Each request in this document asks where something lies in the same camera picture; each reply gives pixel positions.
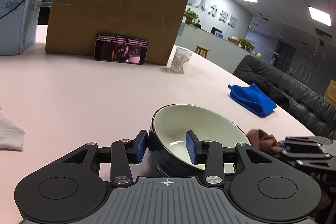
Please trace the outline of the brown cleaning cloth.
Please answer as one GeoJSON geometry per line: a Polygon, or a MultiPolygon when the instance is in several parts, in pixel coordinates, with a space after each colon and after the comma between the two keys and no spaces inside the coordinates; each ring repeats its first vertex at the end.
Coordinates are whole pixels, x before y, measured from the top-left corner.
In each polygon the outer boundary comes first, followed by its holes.
{"type": "Polygon", "coordinates": [[[250,130],[246,136],[252,147],[268,155],[276,155],[282,151],[276,138],[261,129],[250,130]]]}

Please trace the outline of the clear cotton swab container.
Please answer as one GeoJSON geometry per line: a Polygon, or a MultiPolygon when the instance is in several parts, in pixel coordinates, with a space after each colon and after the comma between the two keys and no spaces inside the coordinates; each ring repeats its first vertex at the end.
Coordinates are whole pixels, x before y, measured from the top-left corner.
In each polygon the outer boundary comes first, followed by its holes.
{"type": "Polygon", "coordinates": [[[170,70],[174,73],[185,73],[187,63],[190,61],[192,52],[188,49],[177,47],[170,65],[170,70]]]}

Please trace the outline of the large brown cardboard box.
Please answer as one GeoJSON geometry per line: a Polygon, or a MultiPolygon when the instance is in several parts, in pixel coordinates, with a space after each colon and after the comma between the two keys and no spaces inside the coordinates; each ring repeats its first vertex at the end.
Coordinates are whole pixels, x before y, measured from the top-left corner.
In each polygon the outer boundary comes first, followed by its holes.
{"type": "Polygon", "coordinates": [[[53,0],[47,53],[92,56],[99,34],[146,40],[146,62],[168,63],[188,0],[53,0]]]}

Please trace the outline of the blue folded cloth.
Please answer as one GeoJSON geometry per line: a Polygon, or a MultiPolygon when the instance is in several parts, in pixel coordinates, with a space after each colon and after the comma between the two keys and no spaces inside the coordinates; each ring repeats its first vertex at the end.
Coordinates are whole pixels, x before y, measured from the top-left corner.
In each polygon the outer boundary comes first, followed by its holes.
{"type": "Polygon", "coordinates": [[[231,99],[258,117],[267,117],[277,107],[256,84],[252,84],[248,87],[228,85],[228,88],[230,89],[231,99]]]}

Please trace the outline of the light blue cardboard box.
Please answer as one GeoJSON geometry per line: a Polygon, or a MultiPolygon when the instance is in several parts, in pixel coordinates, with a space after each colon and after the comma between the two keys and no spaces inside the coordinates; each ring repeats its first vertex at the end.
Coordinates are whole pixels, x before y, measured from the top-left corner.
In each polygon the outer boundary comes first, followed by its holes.
{"type": "Polygon", "coordinates": [[[35,42],[42,0],[1,0],[1,55],[20,55],[35,42]]]}

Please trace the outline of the smartphone playing video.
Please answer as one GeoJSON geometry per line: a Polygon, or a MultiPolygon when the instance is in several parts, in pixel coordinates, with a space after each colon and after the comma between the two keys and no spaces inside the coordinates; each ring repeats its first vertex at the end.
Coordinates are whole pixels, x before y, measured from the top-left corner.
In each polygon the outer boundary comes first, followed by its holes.
{"type": "Polygon", "coordinates": [[[98,34],[93,58],[97,61],[142,65],[146,61],[148,42],[114,34],[98,34]]]}

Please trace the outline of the wooden stool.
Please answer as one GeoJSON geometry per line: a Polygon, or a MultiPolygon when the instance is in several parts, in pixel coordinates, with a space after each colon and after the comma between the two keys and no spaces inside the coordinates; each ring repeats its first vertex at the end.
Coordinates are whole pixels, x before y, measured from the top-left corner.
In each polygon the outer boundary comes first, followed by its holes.
{"type": "Polygon", "coordinates": [[[207,58],[207,55],[209,53],[209,49],[208,48],[205,48],[205,47],[202,47],[202,46],[199,46],[197,45],[196,46],[196,49],[195,49],[195,53],[198,54],[199,56],[203,57],[203,58],[207,58]]]}

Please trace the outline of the black leather sofa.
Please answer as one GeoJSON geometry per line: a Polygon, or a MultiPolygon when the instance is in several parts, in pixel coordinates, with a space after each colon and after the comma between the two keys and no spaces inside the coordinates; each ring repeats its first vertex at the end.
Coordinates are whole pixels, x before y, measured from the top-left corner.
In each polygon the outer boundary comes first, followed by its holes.
{"type": "Polygon", "coordinates": [[[314,135],[335,140],[335,107],[290,75],[246,55],[234,70],[234,76],[249,85],[255,83],[314,135]]]}

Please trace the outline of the green potted plant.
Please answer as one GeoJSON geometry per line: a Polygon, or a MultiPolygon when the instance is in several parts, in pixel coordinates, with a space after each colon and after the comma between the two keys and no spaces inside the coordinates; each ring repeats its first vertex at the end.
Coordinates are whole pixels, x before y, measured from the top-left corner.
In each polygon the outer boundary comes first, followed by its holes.
{"type": "Polygon", "coordinates": [[[202,28],[199,16],[194,11],[192,11],[190,8],[185,10],[183,17],[185,18],[186,24],[194,26],[196,28],[202,28]]]}
{"type": "Polygon", "coordinates": [[[238,38],[238,42],[242,48],[244,48],[248,52],[253,52],[255,46],[246,38],[238,38]]]}

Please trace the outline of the white crumpled cloth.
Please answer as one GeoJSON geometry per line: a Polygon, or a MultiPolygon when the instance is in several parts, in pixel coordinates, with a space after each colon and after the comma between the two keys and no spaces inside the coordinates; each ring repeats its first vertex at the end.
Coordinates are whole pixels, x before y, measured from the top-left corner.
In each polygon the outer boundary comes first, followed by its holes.
{"type": "Polygon", "coordinates": [[[0,113],[0,149],[23,151],[25,131],[0,113]]]}

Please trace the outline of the computer monitor on counter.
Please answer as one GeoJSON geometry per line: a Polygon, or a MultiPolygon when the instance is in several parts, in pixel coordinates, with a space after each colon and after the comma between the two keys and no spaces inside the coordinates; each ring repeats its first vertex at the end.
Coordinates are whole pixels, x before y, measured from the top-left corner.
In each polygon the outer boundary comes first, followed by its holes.
{"type": "Polygon", "coordinates": [[[221,30],[217,29],[216,27],[213,27],[211,29],[211,33],[213,35],[215,35],[216,37],[223,38],[223,32],[221,30]]]}

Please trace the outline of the grey reception counter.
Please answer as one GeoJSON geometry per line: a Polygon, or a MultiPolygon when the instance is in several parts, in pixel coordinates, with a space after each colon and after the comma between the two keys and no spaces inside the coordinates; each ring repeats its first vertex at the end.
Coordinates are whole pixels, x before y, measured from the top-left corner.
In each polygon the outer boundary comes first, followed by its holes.
{"type": "Polygon", "coordinates": [[[207,59],[214,64],[233,73],[246,55],[253,54],[227,40],[214,36],[212,33],[182,23],[175,44],[195,51],[197,46],[209,49],[207,59]]]}

